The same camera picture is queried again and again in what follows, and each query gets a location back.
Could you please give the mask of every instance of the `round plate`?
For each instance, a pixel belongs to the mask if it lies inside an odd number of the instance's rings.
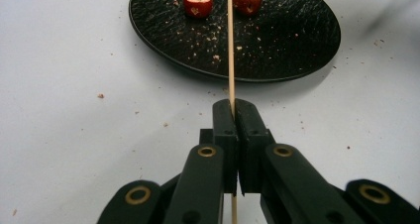
[[[180,66],[228,78],[227,0],[213,0],[207,19],[185,16],[182,0],[130,0],[132,25],[158,54]],[[235,78],[294,79],[325,66],[341,40],[323,0],[262,0],[252,17],[234,14]]]

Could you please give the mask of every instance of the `white table surface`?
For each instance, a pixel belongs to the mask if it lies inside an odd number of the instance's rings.
[[[237,97],[330,183],[372,179],[418,207],[420,0],[325,1],[342,29],[331,62]],[[211,128],[227,81],[155,54],[128,2],[0,0],[0,223],[95,223],[124,184],[180,173]],[[257,195],[238,209],[265,223]]]

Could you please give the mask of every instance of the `wooden skewer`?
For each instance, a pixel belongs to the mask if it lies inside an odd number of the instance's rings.
[[[229,100],[235,118],[234,16],[233,3],[228,0]]]
[[[228,0],[228,53],[229,53],[229,101],[235,119],[235,70],[234,70],[234,14],[233,0]],[[232,224],[238,224],[237,197],[232,194]]]

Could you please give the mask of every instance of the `apple piece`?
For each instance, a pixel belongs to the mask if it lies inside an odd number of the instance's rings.
[[[183,0],[185,14],[193,18],[206,18],[213,9],[213,0]]]
[[[254,16],[262,6],[263,0],[232,0],[234,8],[245,16]]]

